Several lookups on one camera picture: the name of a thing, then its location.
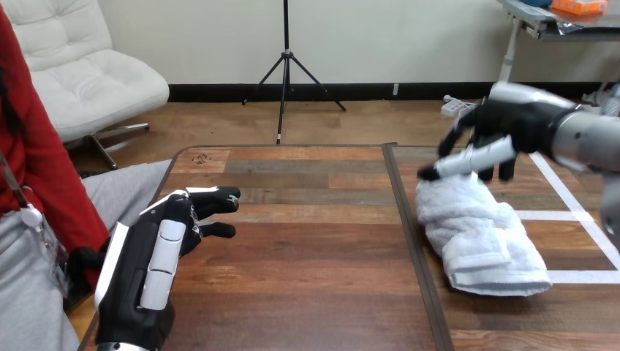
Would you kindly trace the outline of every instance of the tripod stand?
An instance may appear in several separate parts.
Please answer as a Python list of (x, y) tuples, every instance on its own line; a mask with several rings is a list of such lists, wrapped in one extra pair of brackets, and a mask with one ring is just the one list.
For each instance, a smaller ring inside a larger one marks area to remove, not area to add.
[(284, 52), (281, 54), (280, 59), (276, 62), (276, 64), (271, 67), (267, 75), (258, 83), (256, 88), (252, 91), (252, 93), (243, 101), (243, 105), (248, 103), (250, 97), (252, 97), (258, 89), (263, 85), (263, 83), (269, 78), (271, 73), (280, 65), (280, 62), (284, 61), (284, 77), (282, 78), (282, 98), (280, 100), (280, 119), (278, 121), (278, 136), (276, 139), (276, 144), (280, 144), (281, 136), (282, 136), (282, 116), (284, 115), (284, 106), (287, 101), (287, 96), (290, 94), (289, 89), (291, 89), (290, 83), (290, 61), (293, 60), (307, 75), (310, 77), (317, 87), (320, 89), (323, 96), (328, 100), (333, 100), (343, 111), (347, 109), (340, 103), (340, 101), (336, 101), (329, 94), (327, 89), (319, 82), (311, 73), (308, 71), (293, 55), (292, 51), (289, 49), (289, 2), (288, 0), (284, 0)]

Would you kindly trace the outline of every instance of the folded towel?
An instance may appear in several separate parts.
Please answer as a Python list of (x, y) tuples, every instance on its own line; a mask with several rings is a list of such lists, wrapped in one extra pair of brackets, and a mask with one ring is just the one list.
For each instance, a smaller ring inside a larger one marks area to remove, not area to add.
[(421, 181), (416, 206), (454, 288), (530, 296), (551, 287), (547, 267), (517, 213), (497, 203), (475, 173)]

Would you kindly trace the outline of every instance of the white chair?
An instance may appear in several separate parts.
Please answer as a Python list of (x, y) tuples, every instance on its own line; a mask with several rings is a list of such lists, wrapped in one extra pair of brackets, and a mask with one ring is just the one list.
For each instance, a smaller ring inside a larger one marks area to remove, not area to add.
[(100, 132), (162, 106), (166, 80), (143, 62), (112, 50), (97, 0), (0, 0), (8, 14), (37, 92), (63, 142), (106, 137), (148, 124)]

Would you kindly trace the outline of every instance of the gray table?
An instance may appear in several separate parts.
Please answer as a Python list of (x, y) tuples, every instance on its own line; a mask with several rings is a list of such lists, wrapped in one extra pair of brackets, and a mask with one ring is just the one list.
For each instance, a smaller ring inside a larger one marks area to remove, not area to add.
[(513, 24), (513, 32), (500, 81), (508, 81), (512, 72), (517, 38), (521, 31), (529, 36), (550, 42), (615, 42), (620, 41), (620, 0), (610, 0), (609, 8), (603, 16), (582, 20), (567, 13), (549, 11), (526, 5), (518, 0), (497, 0), (507, 12)]

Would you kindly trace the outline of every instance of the robotic hand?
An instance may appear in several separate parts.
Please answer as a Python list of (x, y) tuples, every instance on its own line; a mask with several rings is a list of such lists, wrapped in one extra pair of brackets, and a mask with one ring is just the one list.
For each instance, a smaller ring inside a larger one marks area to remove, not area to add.
[(240, 196), (233, 187), (176, 190), (131, 227), (117, 223), (95, 291), (98, 351), (162, 349), (175, 316), (169, 294), (179, 257), (203, 237), (232, 238), (232, 225), (199, 219), (236, 212)]
[[(469, 127), (473, 128), (470, 145), (449, 155)], [(481, 171), (485, 180), (493, 166), (500, 164), (499, 177), (507, 181), (513, 177), (520, 152), (540, 152), (565, 167), (601, 174), (605, 181), (600, 209), (603, 227), (620, 248), (620, 118), (586, 112), (546, 91), (496, 83), (482, 105), (454, 123), (439, 145), (442, 158), (417, 175), (435, 181)]]

